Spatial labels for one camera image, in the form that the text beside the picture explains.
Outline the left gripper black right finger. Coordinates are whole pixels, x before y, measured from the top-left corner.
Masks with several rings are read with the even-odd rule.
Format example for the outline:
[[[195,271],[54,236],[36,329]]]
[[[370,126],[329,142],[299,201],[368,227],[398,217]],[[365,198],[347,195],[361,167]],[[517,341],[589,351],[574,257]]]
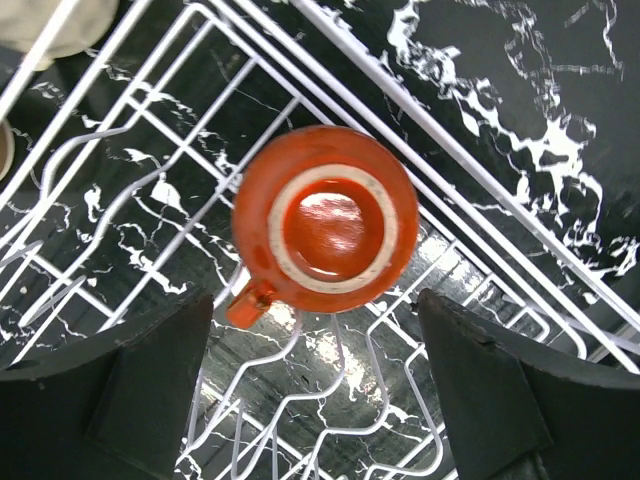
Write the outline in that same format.
[[[461,479],[636,479],[639,377],[425,288],[418,318]]]

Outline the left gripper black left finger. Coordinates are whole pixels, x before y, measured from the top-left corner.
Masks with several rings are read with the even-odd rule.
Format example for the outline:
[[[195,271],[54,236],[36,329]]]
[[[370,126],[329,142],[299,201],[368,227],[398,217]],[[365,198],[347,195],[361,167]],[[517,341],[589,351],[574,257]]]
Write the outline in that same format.
[[[171,478],[212,313],[196,290],[2,370],[2,478]]]

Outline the white wire dish rack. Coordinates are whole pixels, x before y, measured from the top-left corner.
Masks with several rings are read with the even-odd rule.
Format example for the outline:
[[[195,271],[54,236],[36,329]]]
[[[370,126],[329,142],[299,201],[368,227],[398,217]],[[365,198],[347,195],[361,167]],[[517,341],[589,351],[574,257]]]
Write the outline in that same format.
[[[635,1],[119,1],[79,53],[1,54],[1,364],[213,297],[173,479],[454,479],[417,314],[430,288],[515,333],[639,363]],[[331,317],[224,310],[250,161],[314,124],[408,170],[417,244]]]

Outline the orange ceramic mug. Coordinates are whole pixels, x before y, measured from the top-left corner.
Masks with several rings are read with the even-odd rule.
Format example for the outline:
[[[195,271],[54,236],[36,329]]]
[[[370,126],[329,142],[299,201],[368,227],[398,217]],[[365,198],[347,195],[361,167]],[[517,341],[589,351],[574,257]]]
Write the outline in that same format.
[[[418,225],[403,165],[374,138],[326,125],[281,135],[250,161],[234,200],[250,279],[227,318],[248,329],[275,301],[318,313],[362,306],[403,273]]]

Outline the brown and cream cup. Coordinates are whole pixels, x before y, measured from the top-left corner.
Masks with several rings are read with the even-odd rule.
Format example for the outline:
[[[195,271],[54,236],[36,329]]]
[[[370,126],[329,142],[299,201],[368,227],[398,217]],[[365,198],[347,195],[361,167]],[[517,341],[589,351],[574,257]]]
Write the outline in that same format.
[[[0,179],[4,179],[12,166],[15,154],[15,142],[11,126],[7,120],[0,128]]]

